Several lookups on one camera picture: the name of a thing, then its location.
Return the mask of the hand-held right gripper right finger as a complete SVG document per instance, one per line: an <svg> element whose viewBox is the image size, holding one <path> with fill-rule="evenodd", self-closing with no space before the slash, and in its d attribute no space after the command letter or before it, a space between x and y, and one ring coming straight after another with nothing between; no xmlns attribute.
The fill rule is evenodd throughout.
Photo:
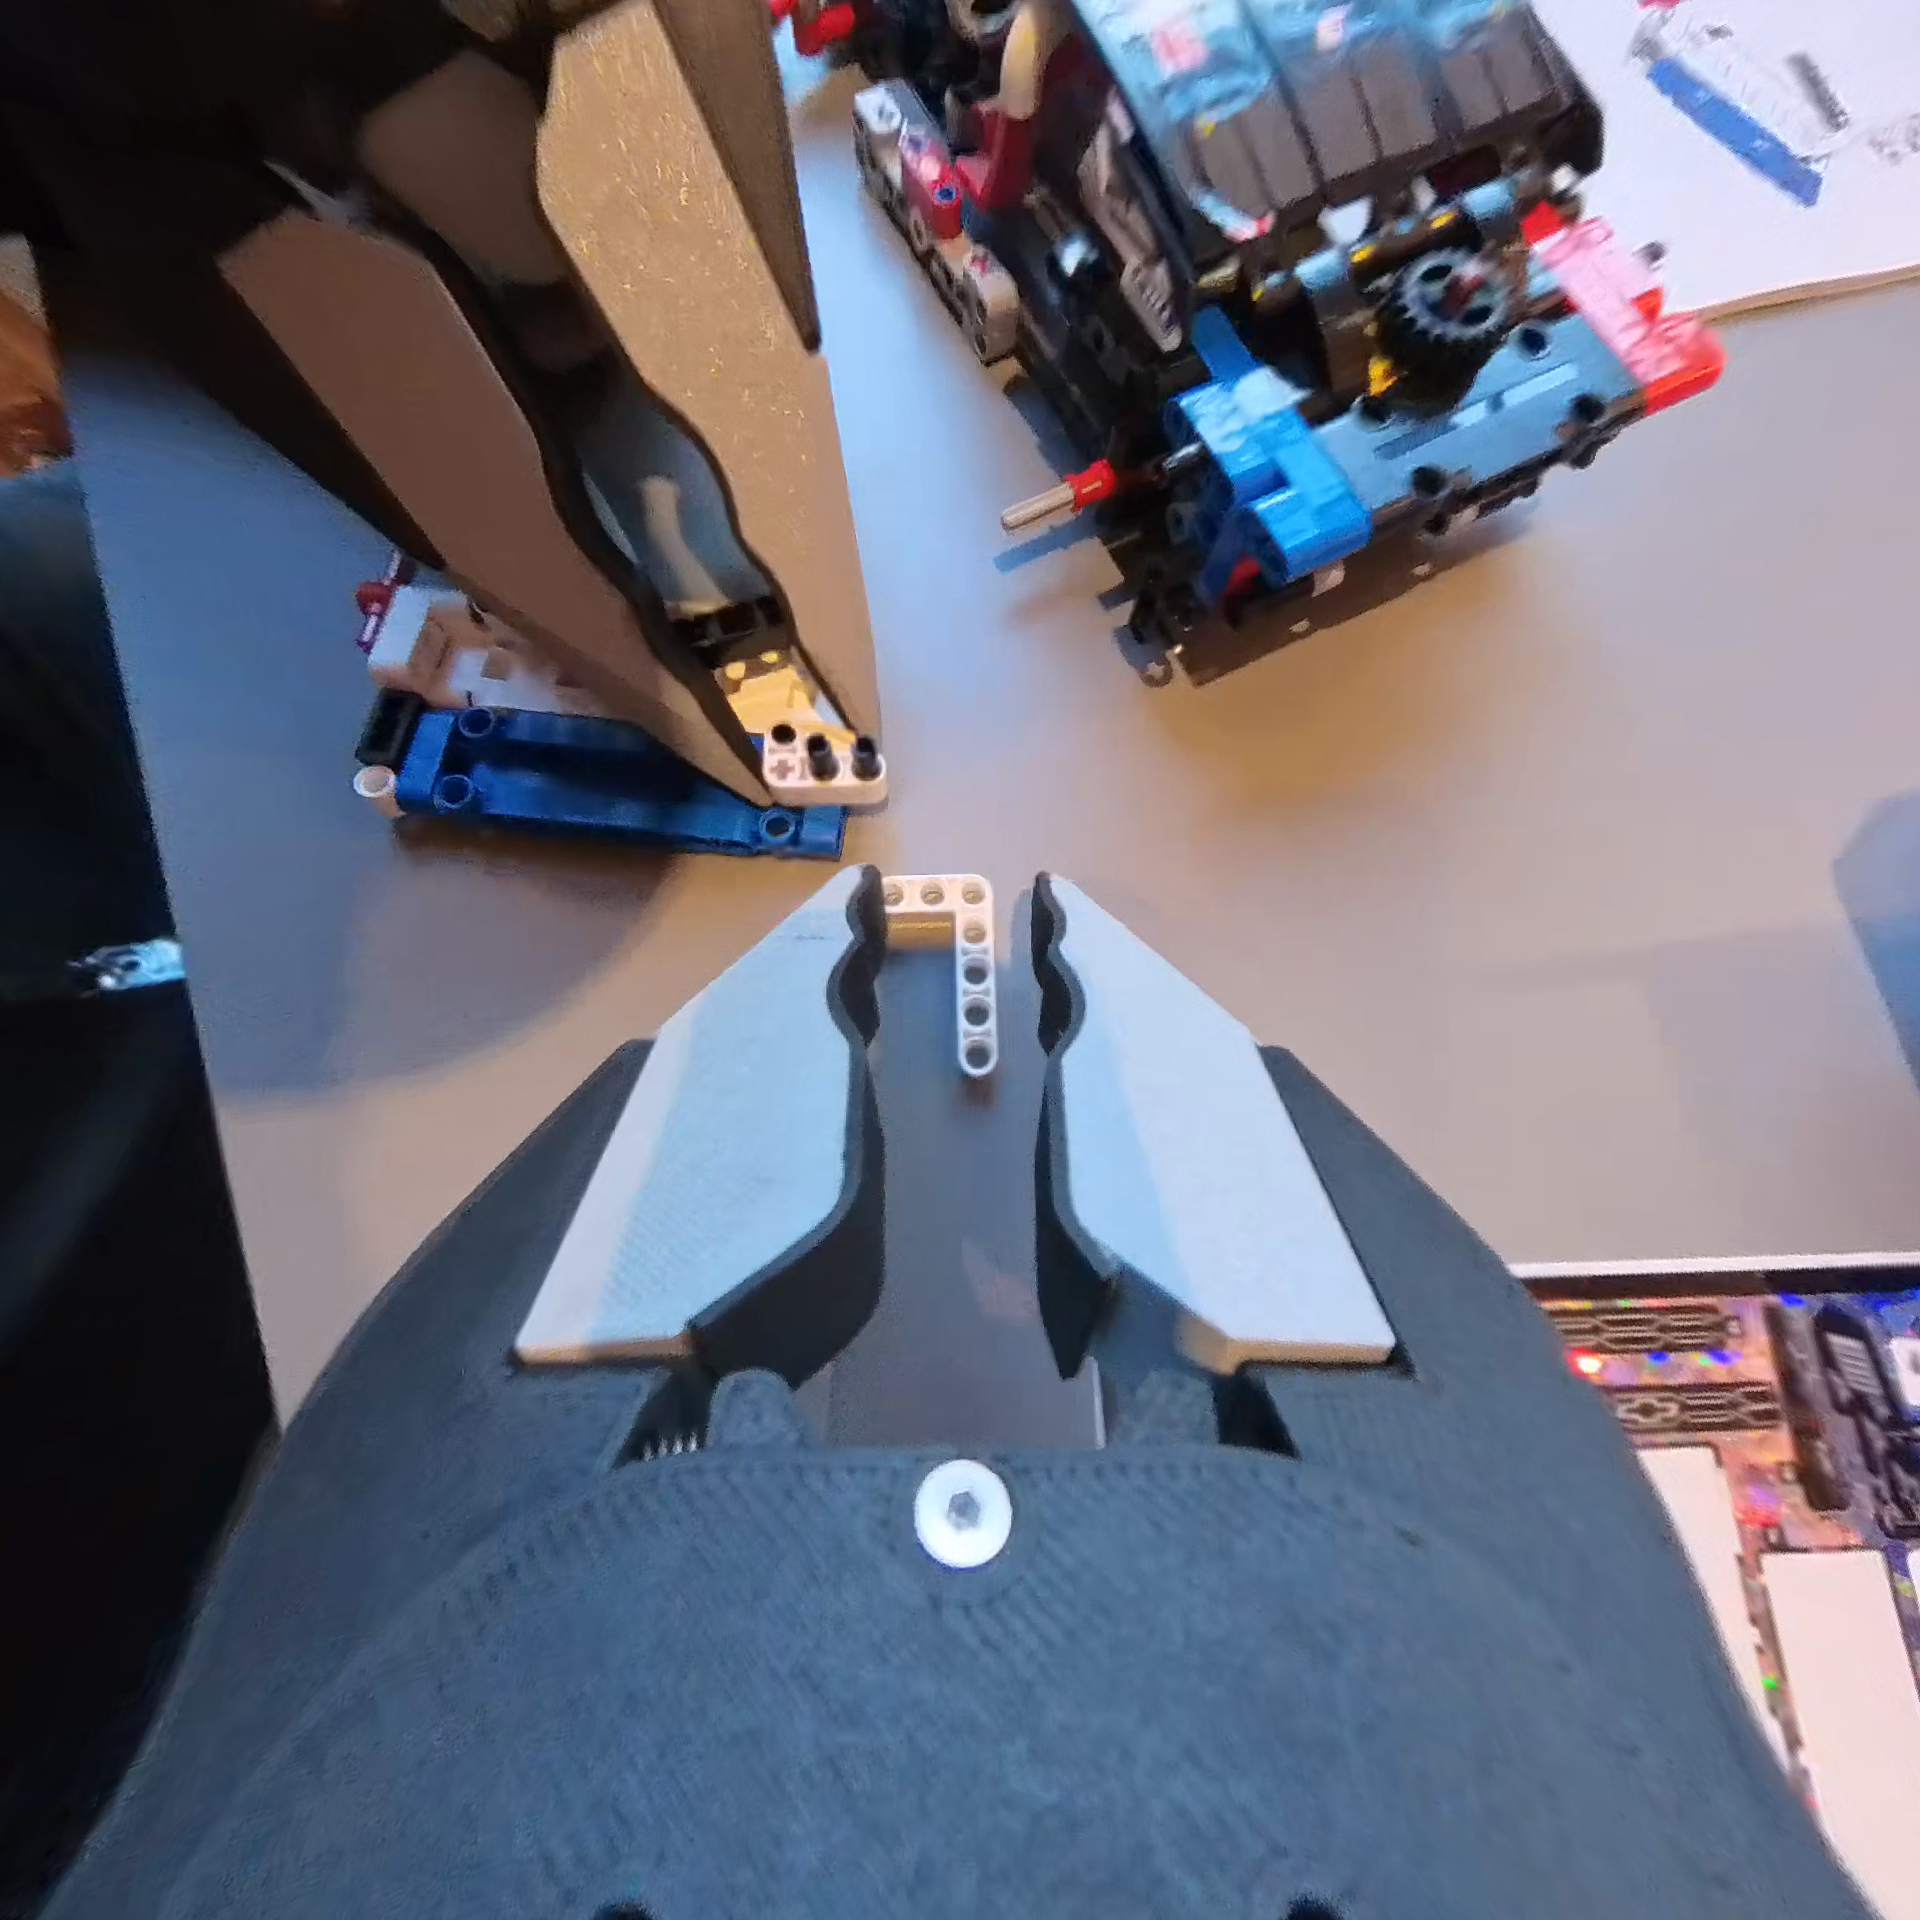
<svg viewBox="0 0 1920 1920"><path fill-rule="evenodd" d="M1077 882L1031 889L1039 1325L1060 1377L1397 1350L1249 1030Z"/></svg>

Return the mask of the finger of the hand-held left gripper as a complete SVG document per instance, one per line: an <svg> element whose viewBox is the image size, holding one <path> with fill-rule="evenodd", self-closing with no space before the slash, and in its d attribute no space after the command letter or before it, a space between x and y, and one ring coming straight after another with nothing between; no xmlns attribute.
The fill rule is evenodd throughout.
<svg viewBox="0 0 1920 1920"><path fill-rule="evenodd" d="M692 480L688 543L775 597L838 720L881 741L872 615L769 10L553 6L534 184Z"/></svg>
<svg viewBox="0 0 1920 1920"><path fill-rule="evenodd" d="M404 241L286 210L219 273L397 499L423 562L702 776L768 807L758 755L489 321Z"/></svg>

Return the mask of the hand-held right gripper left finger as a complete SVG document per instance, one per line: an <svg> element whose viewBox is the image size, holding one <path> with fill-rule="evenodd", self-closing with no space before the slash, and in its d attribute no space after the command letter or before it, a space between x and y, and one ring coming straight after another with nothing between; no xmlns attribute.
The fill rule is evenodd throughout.
<svg viewBox="0 0 1920 1920"><path fill-rule="evenodd" d="M881 1287L880 877L832 877L655 1034L518 1326L525 1365L791 1386Z"/></svg>

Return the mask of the white angled brick beam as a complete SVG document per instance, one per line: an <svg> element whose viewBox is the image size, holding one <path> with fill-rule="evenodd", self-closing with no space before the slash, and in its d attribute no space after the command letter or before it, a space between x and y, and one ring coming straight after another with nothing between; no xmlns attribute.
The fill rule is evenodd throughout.
<svg viewBox="0 0 1920 1920"><path fill-rule="evenodd" d="M880 901L892 949L939 954L951 976L952 1057L974 1083L999 1065L995 891L980 873L885 873Z"/></svg>

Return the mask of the blue white brick assembly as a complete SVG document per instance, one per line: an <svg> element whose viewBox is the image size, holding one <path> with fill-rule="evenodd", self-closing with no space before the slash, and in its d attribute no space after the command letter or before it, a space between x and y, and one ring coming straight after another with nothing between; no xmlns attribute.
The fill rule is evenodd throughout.
<svg viewBox="0 0 1920 1920"><path fill-rule="evenodd" d="M892 795L877 739L841 719L768 594L673 608L679 635L744 729L765 803L615 719L533 643L404 555L360 584L355 603L375 699L352 790L390 823L833 862L849 817Z"/></svg>

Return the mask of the person's trousers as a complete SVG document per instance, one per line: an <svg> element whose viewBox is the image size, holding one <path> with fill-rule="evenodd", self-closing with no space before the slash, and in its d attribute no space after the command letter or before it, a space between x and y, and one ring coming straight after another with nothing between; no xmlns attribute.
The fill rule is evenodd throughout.
<svg viewBox="0 0 1920 1920"><path fill-rule="evenodd" d="M174 934L72 464L3 483L4 994Z"/></svg>

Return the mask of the brick race car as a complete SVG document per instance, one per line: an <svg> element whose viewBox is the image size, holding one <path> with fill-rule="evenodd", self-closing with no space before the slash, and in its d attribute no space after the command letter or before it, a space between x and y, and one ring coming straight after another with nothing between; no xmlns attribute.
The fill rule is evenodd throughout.
<svg viewBox="0 0 1920 1920"><path fill-rule="evenodd" d="M1579 191L1601 113L1533 6L768 6L856 64L859 178L1080 464L1148 686L1409 591L1708 393L1716 333Z"/></svg>

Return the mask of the person's black jacket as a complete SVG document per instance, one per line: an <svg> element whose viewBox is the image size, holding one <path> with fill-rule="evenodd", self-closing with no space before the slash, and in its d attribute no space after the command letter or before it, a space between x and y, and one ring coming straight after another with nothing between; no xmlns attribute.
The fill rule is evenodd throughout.
<svg viewBox="0 0 1920 1920"><path fill-rule="evenodd" d="M275 1427L184 973L156 899L4 914L3 1905L127 1773Z"/></svg>

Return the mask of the holographic sticker sheet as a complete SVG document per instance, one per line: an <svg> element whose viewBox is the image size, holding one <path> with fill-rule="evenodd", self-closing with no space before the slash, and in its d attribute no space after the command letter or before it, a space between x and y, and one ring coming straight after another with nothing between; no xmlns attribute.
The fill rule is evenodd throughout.
<svg viewBox="0 0 1920 1920"><path fill-rule="evenodd" d="M1876 1917L1917 1917L1917 1255L1518 1265Z"/></svg>

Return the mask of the building instruction booklet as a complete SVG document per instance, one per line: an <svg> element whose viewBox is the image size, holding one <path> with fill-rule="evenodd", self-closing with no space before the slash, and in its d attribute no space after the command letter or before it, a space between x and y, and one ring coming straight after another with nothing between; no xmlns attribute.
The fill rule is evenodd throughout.
<svg viewBox="0 0 1920 1920"><path fill-rule="evenodd" d="M1601 113L1588 210L1702 318L1917 275L1916 3L1543 3Z"/></svg>

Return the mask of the wooden furniture frame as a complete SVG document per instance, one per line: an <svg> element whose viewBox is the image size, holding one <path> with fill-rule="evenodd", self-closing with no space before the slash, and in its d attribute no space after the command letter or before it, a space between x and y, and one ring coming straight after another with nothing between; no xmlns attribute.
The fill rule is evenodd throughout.
<svg viewBox="0 0 1920 1920"><path fill-rule="evenodd" d="M3 294L3 477L70 458L60 374L46 326Z"/></svg>

